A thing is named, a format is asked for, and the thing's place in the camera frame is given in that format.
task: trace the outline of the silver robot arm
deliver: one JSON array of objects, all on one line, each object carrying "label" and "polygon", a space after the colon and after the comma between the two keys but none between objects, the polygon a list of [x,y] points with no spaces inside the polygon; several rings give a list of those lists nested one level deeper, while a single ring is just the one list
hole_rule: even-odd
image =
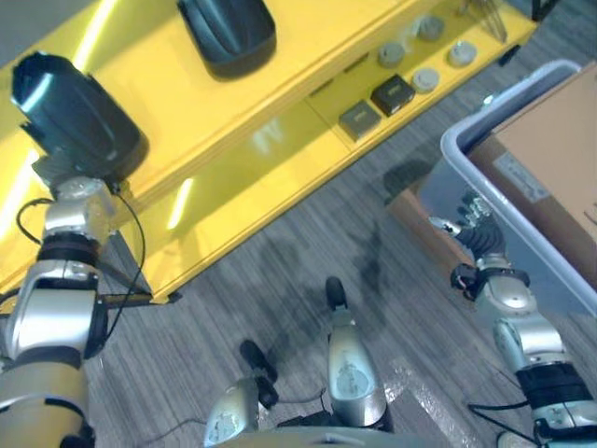
[{"label": "silver robot arm", "polygon": [[476,267],[458,266],[452,285],[491,323],[495,344],[533,410],[538,435],[551,440],[549,446],[595,441],[597,402],[576,372],[560,333],[539,313],[528,275],[507,260],[504,237],[493,217],[473,228],[437,217],[430,221],[472,251]]},{"label": "silver robot arm", "polygon": [[55,191],[36,263],[7,322],[0,374],[0,446],[92,446],[82,361],[104,346],[107,308],[96,262],[115,214],[98,179]]}]

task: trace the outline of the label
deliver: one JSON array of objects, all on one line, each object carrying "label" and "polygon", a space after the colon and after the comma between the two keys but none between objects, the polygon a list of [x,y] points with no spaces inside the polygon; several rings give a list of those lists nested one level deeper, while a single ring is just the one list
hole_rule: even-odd
[{"label": "label", "polygon": [[493,166],[512,182],[530,203],[549,197],[549,191],[509,152],[495,159]]}]

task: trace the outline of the black cable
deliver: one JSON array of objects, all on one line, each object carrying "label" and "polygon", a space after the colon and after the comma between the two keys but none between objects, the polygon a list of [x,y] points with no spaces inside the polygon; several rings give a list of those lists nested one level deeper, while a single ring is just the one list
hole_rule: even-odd
[{"label": "black cable", "polygon": [[512,433],[516,434],[517,436],[522,437],[523,439],[529,441],[530,443],[536,444],[536,440],[533,440],[529,436],[522,434],[521,432],[514,429],[513,427],[509,427],[508,425],[491,418],[489,415],[486,415],[485,413],[480,413],[479,411],[477,411],[477,409],[482,409],[483,411],[508,411],[510,409],[523,408],[524,406],[528,406],[528,404],[529,404],[528,401],[521,401],[520,403],[507,404],[507,405],[503,405],[503,406],[487,406],[485,404],[468,403],[466,405],[466,407],[468,408],[468,410],[470,412],[472,412],[474,415],[476,415],[478,417],[481,417],[483,420],[493,423],[494,425],[499,426],[500,428],[505,429],[508,432],[512,432]]},{"label": "black cable", "polygon": [[323,388],[319,389],[319,392],[317,392],[317,394],[315,394],[311,397],[307,397],[306,399],[279,399],[278,404],[307,404],[307,403],[311,403],[312,401],[321,399],[321,397],[323,397],[324,394],[326,393],[326,390],[327,389],[325,387],[323,387]]},{"label": "black cable", "polygon": [[199,418],[187,418],[185,420],[183,420],[182,422],[180,422],[178,425],[176,425],[175,427],[171,427],[170,429],[168,429],[166,432],[164,432],[163,434],[159,434],[159,436],[154,437],[153,439],[149,439],[147,441],[144,441],[143,443],[141,443],[140,445],[138,445],[139,447],[142,446],[148,446],[151,445],[152,443],[155,443],[156,441],[161,441],[162,439],[165,439],[166,437],[168,437],[170,434],[172,434],[173,432],[175,432],[177,429],[179,429],[180,427],[183,427],[184,425],[188,425],[189,423],[196,423],[197,425],[207,425],[206,422],[200,420]]},{"label": "black cable", "polygon": [[141,275],[141,271],[143,270],[143,265],[146,262],[146,235],[143,232],[143,227],[141,226],[141,221],[139,221],[139,217],[137,216],[136,213],[134,213],[134,210],[132,210],[132,207],[129,205],[129,203],[127,203],[125,201],[125,199],[122,196],[120,196],[120,194],[116,193],[116,196],[129,209],[129,212],[131,212],[131,215],[134,218],[134,222],[137,224],[137,227],[139,228],[139,235],[141,236],[141,259],[139,260],[139,268],[137,269],[137,272],[135,273],[134,277],[132,278],[131,285],[129,286],[129,289],[127,290],[127,293],[125,294],[124,299],[120,303],[120,306],[116,313],[116,317],[114,317],[114,322],[112,322],[112,327],[110,327],[110,330],[107,332],[107,334],[105,336],[104,344],[106,344],[108,342],[108,339],[110,339],[110,336],[112,336],[112,333],[114,332],[114,329],[116,328],[116,324],[118,323],[118,320],[120,319],[120,316],[122,315],[122,310],[124,310],[124,307],[126,306],[127,302],[129,301],[129,298],[131,297],[132,292],[137,285],[137,279],[139,278],[139,275]]},{"label": "black cable", "polygon": [[53,201],[48,198],[33,199],[33,200],[29,201],[28,203],[25,203],[17,212],[17,217],[15,219],[17,222],[17,227],[19,228],[19,230],[21,231],[21,233],[23,235],[25,235],[29,240],[33,241],[37,245],[41,245],[41,241],[39,241],[39,238],[34,237],[27,229],[24,228],[24,226],[21,223],[21,216],[22,216],[23,212],[25,210],[27,210],[29,207],[35,207],[36,205],[40,205],[40,204],[48,205],[50,203],[53,203]]}]

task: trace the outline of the floor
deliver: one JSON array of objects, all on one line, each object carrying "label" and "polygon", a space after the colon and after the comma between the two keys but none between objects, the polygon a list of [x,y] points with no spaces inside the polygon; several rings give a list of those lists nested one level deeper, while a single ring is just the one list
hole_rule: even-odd
[{"label": "floor", "polygon": [[[513,3],[530,9],[529,1]],[[238,354],[245,338],[275,362],[282,400],[315,396],[326,384],[324,282],[335,274],[381,371],[396,432],[440,446],[491,446],[498,431],[465,403],[514,402],[521,392],[503,371],[490,333],[386,204],[415,177],[401,167],[415,162],[424,171],[439,158],[446,128],[488,94],[557,58],[597,58],[594,0],[561,2],[509,65],[489,67],[394,134],[183,286],[177,303],[127,309],[110,344],[86,367],[97,445],[141,446],[184,419],[207,418],[224,389],[246,373]],[[597,393],[595,321],[550,318]],[[318,400],[280,404],[261,423],[272,427],[319,408]],[[528,410],[500,417],[530,432]],[[190,424],[151,446],[201,440],[202,427]]]}]

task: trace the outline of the yellow shelf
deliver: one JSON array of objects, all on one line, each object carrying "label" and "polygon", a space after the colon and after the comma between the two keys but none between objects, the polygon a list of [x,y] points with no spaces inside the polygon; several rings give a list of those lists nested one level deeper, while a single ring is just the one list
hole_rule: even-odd
[{"label": "yellow shelf", "polygon": [[[255,73],[230,82],[211,78],[174,1],[102,0],[36,43],[93,75],[148,136],[150,148],[129,178],[134,206],[154,206],[220,152],[337,74],[380,35],[412,21],[438,0],[266,0],[277,50]],[[16,286],[36,247],[19,234],[19,206],[47,194],[28,169],[38,151],[9,101],[11,68],[0,69],[0,290]],[[39,232],[43,214],[24,224]]]},{"label": "yellow shelf", "polygon": [[[353,142],[338,126],[338,116],[359,100],[368,99],[374,87],[396,72],[377,65],[375,47],[364,62],[348,73],[340,72],[327,87],[271,120],[242,144],[221,153],[194,175],[181,179],[177,190],[147,208],[140,216],[149,241],[144,274],[153,288],[154,301],[167,301],[169,293],[488,63],[524,43],[535,29],[516,9],[503,4],[500,13],[508,41],[501,44],[484,23],[455,15],[459,4],[450,0],[434,9],[446,23],[445,34],[435,43],[413,39],[410,54],[397,68],[410,80],[417,69],[434,67],[440,73],[439,86],[431,93],[417,94],[404,109],[383,118],[366,138]],[[392,35],[379,35],[378,42]],[[474,43],[479,52],[469,66],[453,68],[446,55],[459,39]],[[130,223],[122,231],[133,252],[138,253],[136,228]]]},{"label": "yellow shelf", "polygon": [[[107,22],[103,34],[117,35],[124,16],[138,12],[140,1],[117,0],[110,16],[114,21]],[[508,41],[501,44],[484,22],[455,13],[460,0],[326,0],[324,7],[320,0],[304,0],[293,8],[285,0],[267,3],[278,25],[277,52],[262,69],[237,81],[218,83],[207,76],[172,6],[162,5],[147,24],[135,25],[138,29],[132,29],[126,42],[100,46],[86,62],[149,137],[149,156],[130,182],[133,206],[146,232],[144,275],[155,302],[166,301],[169,293],[383,138],[524,43],[535,29],[506,4],[500,13]],[[427,43],[407,38],[409,52],[396,70],[378,66],[379,45],[408,35],[410,23],[431,8],[446,23],[441,39]],[[73,57],[73,42],[81,40],[97,9],[84,10],[35,47]],[[458,39],[478,49],[477,59],[460,69],[446,61]],[[352,66],[366,53],[363,62]],[[338,126],[341,112],[361,99],[368,101],[371,90],[393,73],[410,80],[424,66],[441,75],[435,91],[417,94],[356,143]],[[0,70],[3,117],[8,69]],[[9,225],[0,228],[0,248],[9,254],[0,259],[2,291],[20,283],[37,250],[14,228],[12,217],[20,203],[44,193],[28,167],[33,143],[15,131],[22,120],[15,110],[11,106],[7,112],[10,126],[0,123],[5,172],[14,173],[0,181],[0,213],[14,208]],[[40,231],[42,214],[32,210],[24,223]],[[129,222],[121,230],[138,255],[136,228]]]}]

